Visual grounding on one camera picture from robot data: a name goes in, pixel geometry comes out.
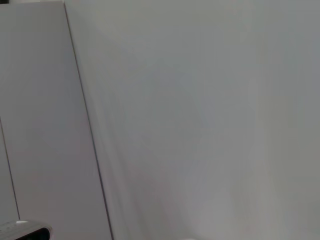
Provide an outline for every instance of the white surface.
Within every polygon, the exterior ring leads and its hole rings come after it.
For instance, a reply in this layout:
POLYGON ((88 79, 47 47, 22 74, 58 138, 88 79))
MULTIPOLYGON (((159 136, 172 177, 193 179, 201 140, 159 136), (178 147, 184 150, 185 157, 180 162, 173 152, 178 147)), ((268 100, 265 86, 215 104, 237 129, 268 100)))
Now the white surface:
POLYGON ((319 1, 65 4, 117 240, 319 239, 319 1))
POLYGON ((17 219, 19 218, 15 195, 10 178, 4 139, 0 129, 0 225, 17 219))
POLYGON ((63 4, 0 7, 0 115, 21 219, 110 239, 63 4))

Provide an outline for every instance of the black object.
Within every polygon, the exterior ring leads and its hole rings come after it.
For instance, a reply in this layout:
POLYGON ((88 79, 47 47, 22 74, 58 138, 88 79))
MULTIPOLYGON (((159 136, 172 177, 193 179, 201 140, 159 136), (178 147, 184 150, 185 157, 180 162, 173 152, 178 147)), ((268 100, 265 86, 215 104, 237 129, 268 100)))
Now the black object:
POLYGON ((37 231, 29 233, 23 237, 19 237, 17 240, 50 240, 50 232, 47 228, 41 228, 37 231))

